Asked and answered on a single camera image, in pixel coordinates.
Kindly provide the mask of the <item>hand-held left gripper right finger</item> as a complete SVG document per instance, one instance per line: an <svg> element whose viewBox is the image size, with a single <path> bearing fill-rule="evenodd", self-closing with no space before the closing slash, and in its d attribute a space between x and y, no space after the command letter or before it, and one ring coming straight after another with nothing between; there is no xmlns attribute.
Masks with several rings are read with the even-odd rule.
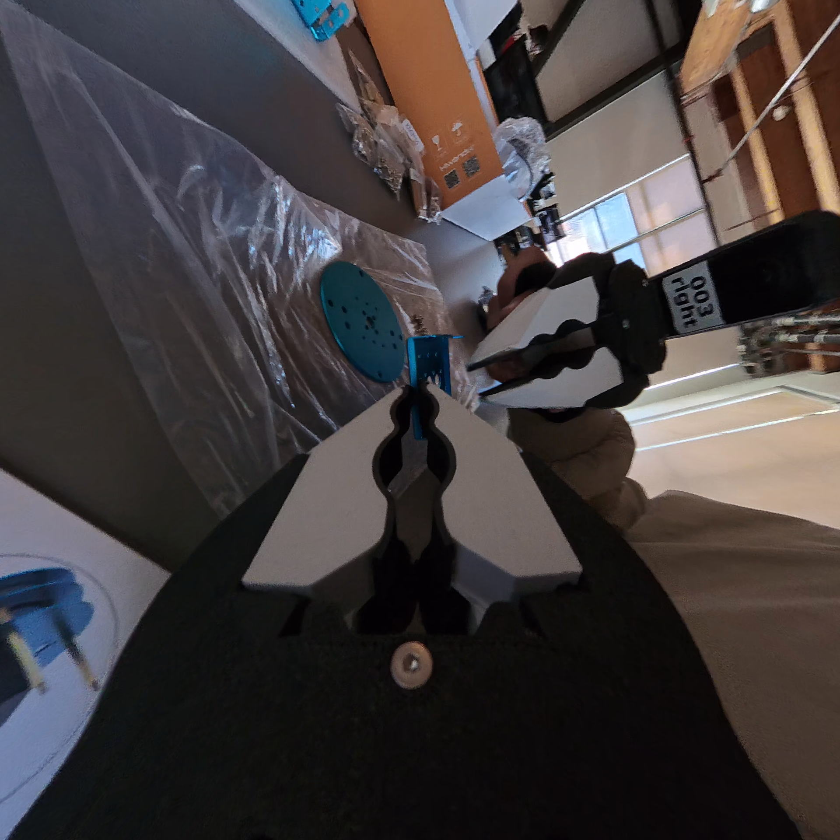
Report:
<svg viewBox="0 0 840 840"><path fill-rule="evenodd" d="M419 386L417 407L453 588L495 604L577 585L581 564L518 447L434 384Z"/></svg>

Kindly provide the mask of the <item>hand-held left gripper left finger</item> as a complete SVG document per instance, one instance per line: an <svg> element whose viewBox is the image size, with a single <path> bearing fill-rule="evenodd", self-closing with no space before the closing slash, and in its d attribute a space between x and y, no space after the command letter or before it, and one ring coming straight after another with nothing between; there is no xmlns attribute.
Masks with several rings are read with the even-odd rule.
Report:
<svg viewBox="0 0 840 840"><path fill-rule="evenodd" d="M372 595L374 559L394 527L382 455L402 438L413 390L397 388L310 451L280 506L243 586L292 595Z"/></svg>

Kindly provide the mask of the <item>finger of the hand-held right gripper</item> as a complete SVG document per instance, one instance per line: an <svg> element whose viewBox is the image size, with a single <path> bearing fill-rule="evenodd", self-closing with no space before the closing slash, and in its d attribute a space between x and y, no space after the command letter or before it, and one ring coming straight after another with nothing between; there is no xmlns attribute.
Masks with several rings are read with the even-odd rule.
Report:
<svg viewBox="0 0 840 840"><path fill-rule="evenodd" d="M552 341L570 331L589 328L597 319L600 293L593 276L556 288L534 291L478 344L468 371L486 368L510 354L519 354L540 338Z"/></svg>
<svg viewBox="0 0 840 840"><path fill-rule="evenodd" d="M491 351L488 341L478 346L480 369L507 361L527 367L527 375L483 391L485 403L522 409L579 408L624 382L622 364L606 346L578 341L540 341L498 351Z"/></svg>

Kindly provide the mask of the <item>blue square metal bracket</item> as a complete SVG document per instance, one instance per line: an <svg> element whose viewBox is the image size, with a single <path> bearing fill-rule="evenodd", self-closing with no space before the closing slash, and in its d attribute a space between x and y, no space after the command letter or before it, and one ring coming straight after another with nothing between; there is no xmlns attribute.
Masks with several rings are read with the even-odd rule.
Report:
<svg viewBox="0 0 840 840"><path fill-rule="evenodd" d="M429 423L438 414L442 393L451 396L450 343L460 334L411 337L406 342L409 384L412 388L412 430L416 441L427 438Z"/></svg>

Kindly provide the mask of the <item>blue round metal plate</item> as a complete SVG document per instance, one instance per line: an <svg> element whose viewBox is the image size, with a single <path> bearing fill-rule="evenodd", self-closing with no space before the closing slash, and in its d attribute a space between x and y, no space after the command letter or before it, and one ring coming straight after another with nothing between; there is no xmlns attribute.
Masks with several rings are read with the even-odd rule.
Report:
<svg viewBox="0 0 840 840"><path fill-rule="evenodd" d="M320 298L329 329L347 361L374 382L403 374L406 342L388 297L362 268L334 261L321 274Z"/></svg>

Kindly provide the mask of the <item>person's right forearm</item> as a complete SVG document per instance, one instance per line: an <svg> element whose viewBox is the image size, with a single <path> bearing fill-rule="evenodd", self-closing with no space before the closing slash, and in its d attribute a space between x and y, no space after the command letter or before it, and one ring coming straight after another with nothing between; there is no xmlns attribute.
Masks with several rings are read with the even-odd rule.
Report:
<svg viewBox="0 0 840 840"><path fill-rule="evenodd" d="M572 419L528 409L509 410L508 437L538 457L615 529L643 516L647 496L629 478L636 453L632 429L613 409L587 408Z"/></svg>

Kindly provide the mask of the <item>person's right hand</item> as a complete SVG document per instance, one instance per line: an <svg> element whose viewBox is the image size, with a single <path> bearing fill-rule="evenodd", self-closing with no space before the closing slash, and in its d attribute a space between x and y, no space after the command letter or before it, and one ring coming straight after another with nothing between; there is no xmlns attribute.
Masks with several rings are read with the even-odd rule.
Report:
<svg viewBox="0 0 840 840"><path fill-rule="evenodd" d="M548 286L557 266L540 248L519 251L507 261L497 292L487 307L486 331L490 332L536 291Z"/></svg>

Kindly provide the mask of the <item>large window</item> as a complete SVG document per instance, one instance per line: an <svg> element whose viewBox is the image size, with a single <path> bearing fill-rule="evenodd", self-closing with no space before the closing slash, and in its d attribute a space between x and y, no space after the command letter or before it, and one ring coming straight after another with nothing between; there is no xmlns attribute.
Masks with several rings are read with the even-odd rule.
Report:
<svg viewBox="0 0 840 840"><path fill-rule="evenodd" d="M633 261L650 276L711 251L715 235L686 154L561 220L548 246L557 266L586 253Z"/></svg>

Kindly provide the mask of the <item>bubble wrap bundle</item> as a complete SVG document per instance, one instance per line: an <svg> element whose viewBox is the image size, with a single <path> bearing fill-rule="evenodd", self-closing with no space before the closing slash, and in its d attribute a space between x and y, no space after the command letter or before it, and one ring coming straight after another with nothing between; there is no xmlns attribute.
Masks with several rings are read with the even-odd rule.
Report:
<svg viewBox="0 0 840 840"><path fill-rule="evenodd" d="M550 173L551 155L543 126L531 117L508 118L492 136L503 174L516 198L524 201Z"/></svg>

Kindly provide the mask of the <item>person's beige jacket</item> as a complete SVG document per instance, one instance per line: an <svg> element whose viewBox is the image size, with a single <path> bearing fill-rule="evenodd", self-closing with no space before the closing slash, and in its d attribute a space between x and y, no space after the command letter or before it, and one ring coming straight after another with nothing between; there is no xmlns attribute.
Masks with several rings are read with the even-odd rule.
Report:
<svg viewBox="0 0 840 840"><path fill-rule="evenodd" d="M624 535L678 608L784 809L805 837L838 838L838 530L667 491Z"/></svg>

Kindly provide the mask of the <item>orange cardboard box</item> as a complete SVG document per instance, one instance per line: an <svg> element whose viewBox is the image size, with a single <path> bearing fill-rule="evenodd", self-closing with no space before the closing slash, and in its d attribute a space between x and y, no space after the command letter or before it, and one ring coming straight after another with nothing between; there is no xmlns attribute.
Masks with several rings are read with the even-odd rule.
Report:
<svg viewBox="0 0 840 840"><path fill-rule="evenodd" d="M503 171L480 42L462 12L482 2L359 1L361 22L397 110L423 145L443 219L495 240L530 214Z"/></svg>

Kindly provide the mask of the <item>white instruction manual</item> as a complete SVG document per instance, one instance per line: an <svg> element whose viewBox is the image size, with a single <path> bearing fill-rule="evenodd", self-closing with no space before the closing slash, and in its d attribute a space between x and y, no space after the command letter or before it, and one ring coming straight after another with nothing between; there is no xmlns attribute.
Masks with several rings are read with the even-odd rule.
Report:
<svg viewBox="0 0 840 840"><path fill-rule="evenodd" d="M1 837L66 761L170 574L1 475Z"/></svg>

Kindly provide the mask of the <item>clear plastic bag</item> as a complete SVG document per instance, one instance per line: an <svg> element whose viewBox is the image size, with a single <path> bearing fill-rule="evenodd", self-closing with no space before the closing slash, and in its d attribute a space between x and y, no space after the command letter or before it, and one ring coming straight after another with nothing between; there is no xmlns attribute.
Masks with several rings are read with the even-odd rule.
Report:
<svg viewBox="0 0 840 840"><path fill-rule="evenodd" d="M398 335L455 333L424 245L308 196L246 145L16 2L2 38L80 256L175 456L233 511L397 384L340 351L323 272L366 270Z"/></svg>

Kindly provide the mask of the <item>white foam sheet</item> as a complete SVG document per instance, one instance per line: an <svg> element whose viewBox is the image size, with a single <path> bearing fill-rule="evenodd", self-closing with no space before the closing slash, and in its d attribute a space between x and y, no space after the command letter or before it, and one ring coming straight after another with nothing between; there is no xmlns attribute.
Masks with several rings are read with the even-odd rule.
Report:
<svg viewBox="0 0 840 840"><path fill-rule="evenodd" d="M236 4L265 27L305 28L298 7L292 1L237 1Z"/></svg>

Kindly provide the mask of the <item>blue small U bracket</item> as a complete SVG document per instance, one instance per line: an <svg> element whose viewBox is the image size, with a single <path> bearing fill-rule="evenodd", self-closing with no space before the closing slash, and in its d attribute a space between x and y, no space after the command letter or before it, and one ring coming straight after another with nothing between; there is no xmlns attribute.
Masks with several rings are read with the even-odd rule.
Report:
<svg viewBox="0 0 840 840"><path fill-rule="evenodd" d="M325 43L356 17L353 1L291 1L304 26L318 43Z"/></svg>

